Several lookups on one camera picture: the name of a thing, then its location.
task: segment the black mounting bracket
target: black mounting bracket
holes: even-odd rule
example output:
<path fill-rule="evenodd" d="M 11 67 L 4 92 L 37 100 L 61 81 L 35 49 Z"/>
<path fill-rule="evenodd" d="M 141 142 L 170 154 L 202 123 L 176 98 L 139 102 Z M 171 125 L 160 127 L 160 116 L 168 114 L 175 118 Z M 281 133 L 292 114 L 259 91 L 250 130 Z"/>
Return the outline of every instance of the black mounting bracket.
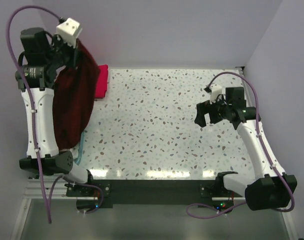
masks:
<path fill-rule="evenodd" d="M 205 114 L 209 114 L 210 123 L 216 124 L 224 119 L 229 120 L 233 124 L 234 129 L 237 129 L 240 123 L 245 123 L 247 120 L 254 120 L 256 109 L 247 107 L 244 88 L 243 87 L 227 87 L 225 89 L 225 99 L 221 99 L 215 103 L 210 103 L 209 100 L 196 105 L 196 118 L 194 122 L 201 128 L 206 126 Z"/>
<path fill-rule="evenodd" d="M 51 176 L 54 174 L 68 174 L 73 167 L 73 155 L 70 151 L 61 151 L 56 156 L 47 155 L 41 159 L 43 174 Z M 34 174 L 39 174 L 36 158 L 28 156 L 20 159 L 20 168 Z"/>
<path fill-rule="evenodd" d="M 104 192 L 101 208 L 112 208 L 114 204 L 140 205 L 189 205 L 203 203 L 214 206 L 214 197 L 230 196 L 230 191 L 211 191 L 215 180 L 107 180 L 95 179 L 92 185 Z M 93 188 L 66 185 L 68 197 L 90 197 L 77 200 L 78 209 L 92 208 L 95 202 Z"/>

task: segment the white backdrop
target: white backdrop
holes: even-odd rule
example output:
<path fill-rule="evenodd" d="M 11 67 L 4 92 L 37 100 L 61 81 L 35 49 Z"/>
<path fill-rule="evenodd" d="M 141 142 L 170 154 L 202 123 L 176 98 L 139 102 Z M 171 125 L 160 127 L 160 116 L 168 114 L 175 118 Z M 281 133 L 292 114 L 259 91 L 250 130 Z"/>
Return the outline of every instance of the white backdrop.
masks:
<path fill-rule="evenodd" d="M 244 66 L 281 0 L 33 0 L 84 27 L 81 40 L 112 67 Z M 42 14 L 53 31 L 55 21 Z"/>

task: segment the dark red cloth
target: dark red cloth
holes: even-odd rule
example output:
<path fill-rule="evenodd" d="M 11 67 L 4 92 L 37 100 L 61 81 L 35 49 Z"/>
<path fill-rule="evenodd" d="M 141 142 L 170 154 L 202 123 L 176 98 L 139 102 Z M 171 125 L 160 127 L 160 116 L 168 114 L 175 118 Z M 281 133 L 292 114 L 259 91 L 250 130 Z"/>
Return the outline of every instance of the dark red cloth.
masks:
<path fill-rule="evenodd" d="M 58 148 L 70 149 L 81 139 L 92 114 L 99 67 L 78 41 L 77 69 L 66 67 L 55 81 L 53 101 L 54 131 Z"/>

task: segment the white wall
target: white wall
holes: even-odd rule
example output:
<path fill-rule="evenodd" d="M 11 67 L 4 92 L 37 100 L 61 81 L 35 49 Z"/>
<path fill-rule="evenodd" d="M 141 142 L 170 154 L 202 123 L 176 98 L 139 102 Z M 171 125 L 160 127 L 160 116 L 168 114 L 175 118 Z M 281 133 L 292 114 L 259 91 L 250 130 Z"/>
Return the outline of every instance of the white wall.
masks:
<path fill-rule="evenodd" d="M 283 0 L 245 68 L 275 155 L 298 187 L 292 212 L 304 238 L 304 0 Z"/>
<path fill-rule="evenodd" d="M 78 20 L 81 40 L 112 67 L 244 66 L 281 0 L 33 0 Z M 45 26 L 55 22 L 42 15 Z"/>
<path fill-rule="evenodd" d="M 12 234 L 27 184 L 27 174 L 20 170 L 18 162 L 26 156 L 26 113 L 6 46 L 5 27 L 15 9 L 30 4 L 31 0 L 0 1 L 0 240 L 7 240 Z M 20 31 L 42 25 L 36 10 L 26 10 L 14 19 L 11 35 L 17 56 L 23 50 Z"/>

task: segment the black connector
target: black connector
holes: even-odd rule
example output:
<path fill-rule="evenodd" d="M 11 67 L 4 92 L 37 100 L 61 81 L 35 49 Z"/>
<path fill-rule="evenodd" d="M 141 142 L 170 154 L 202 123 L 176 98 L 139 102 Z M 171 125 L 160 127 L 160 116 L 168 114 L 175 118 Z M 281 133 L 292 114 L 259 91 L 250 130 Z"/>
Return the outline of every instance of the black connector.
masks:
<path fill-rule="evenodd" d="M 206 88 L 204 88 L 204 90 L 205 90 L 208 94 L 210 94 L 210 93 L 212 92 L 212 90 L 210 89 L 209 86 L 207 86 Z"/>
<path fill-rule="evenodd" d="M 218 211 L 224 211 L 230 207 L 234 206 L 234 202 L 232 200 L 229 201 L 213 201 L 213 207 L 217 209 Z"/>
<path fill-rule="evenodd" d="M 63 17 L 61 17 L 61 18 L 58 20 L 58 22 L 59 22 L 60 24 L 62 24 L 62 23 L 64 23 L 64 22 L 66 22 L 66 19 L 63 18 Z"/>
<path fill-rule="evenodd" d="M 99 202 L 97 200 L 77 200 L 76 208 L 78 211 L 87 210 L 91 211 L 98 207 Z"/>

